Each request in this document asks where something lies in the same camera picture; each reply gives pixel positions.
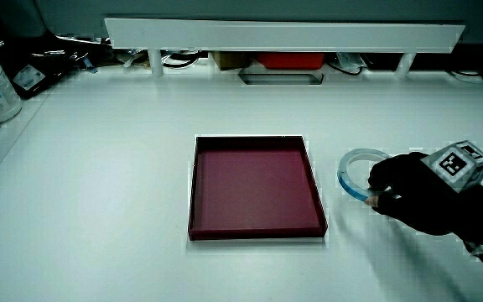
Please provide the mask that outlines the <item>person's right hand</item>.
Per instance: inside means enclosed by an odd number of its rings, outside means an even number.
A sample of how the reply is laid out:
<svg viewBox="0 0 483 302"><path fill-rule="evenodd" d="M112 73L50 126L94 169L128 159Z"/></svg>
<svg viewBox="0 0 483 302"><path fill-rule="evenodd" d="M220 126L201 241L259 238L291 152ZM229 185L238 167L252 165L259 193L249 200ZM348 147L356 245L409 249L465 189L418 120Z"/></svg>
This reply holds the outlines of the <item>person's right hand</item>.
<svg viewBox="0 0 483 302"><path fill-rule="evenodd" d="M483 222L483 186L455 192L422 161L427 156L411 152L375 164L368 184L381 194L366 203L429 235L469 236L475 232L473 224Z"/></svg>

